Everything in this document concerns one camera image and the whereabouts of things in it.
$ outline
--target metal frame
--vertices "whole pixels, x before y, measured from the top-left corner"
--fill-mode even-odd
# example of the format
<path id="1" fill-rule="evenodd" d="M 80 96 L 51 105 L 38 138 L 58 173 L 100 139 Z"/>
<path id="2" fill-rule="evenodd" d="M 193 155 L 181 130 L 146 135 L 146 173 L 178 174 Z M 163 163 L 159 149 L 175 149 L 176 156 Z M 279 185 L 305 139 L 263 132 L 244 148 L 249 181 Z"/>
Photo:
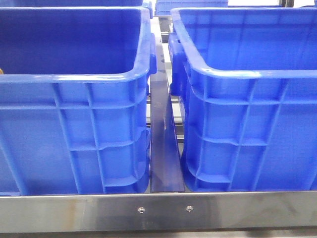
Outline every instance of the metal frame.
<path id="1" fill-rule="evenodd" d="M 315 236 L 317 229 L 311 227 L 317 226 L 317 191 L 183 192 L 184 183 L 164 68 L 159 19 L 156 17 L 152 21 L 152 30 L 156 35 L 158 56 L 158 73 L 151 77 L 152 193 L 0 197 L 0 233 L 7 233 L 0 234 L 0 237 Z M 281 228 L 292 230 L 273 231 Z M 206 229 L 248 231 L 202 232 Z M 141 235 L 98 233 L 162 230 L 183 232 Z M 192 230 L 200 232 L 184 233 Z"/>

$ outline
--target blue plastic crate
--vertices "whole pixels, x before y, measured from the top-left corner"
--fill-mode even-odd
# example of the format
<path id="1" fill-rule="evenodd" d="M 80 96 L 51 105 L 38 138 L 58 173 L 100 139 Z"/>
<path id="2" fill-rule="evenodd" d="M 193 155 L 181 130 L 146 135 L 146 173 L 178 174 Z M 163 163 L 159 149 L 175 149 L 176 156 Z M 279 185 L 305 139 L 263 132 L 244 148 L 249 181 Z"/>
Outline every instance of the blue plastic crate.
<path id="1" fill-rule="evenodd" d="M 144 192 L 149 11 L 0 8 L 0 29 L 0 195 Z"/>
<path id="2" fill-rule="evenodd" d="M 228 0 L 157 0 L 156 16 L 170 15 L 173 8 L 178 7 L 227 7 Z"/>
<path id="3" fill-rule="evenodd" d="M 188 187 L 317 189 L 317 9 L 182 8 L 172 18 Z"/>
<path id="4" fill-rule="evenodd" d="M 0 0 L 0 7 L 47 7 L 47 6 L 142 6 L 153 17 L 149 0 Z"/>

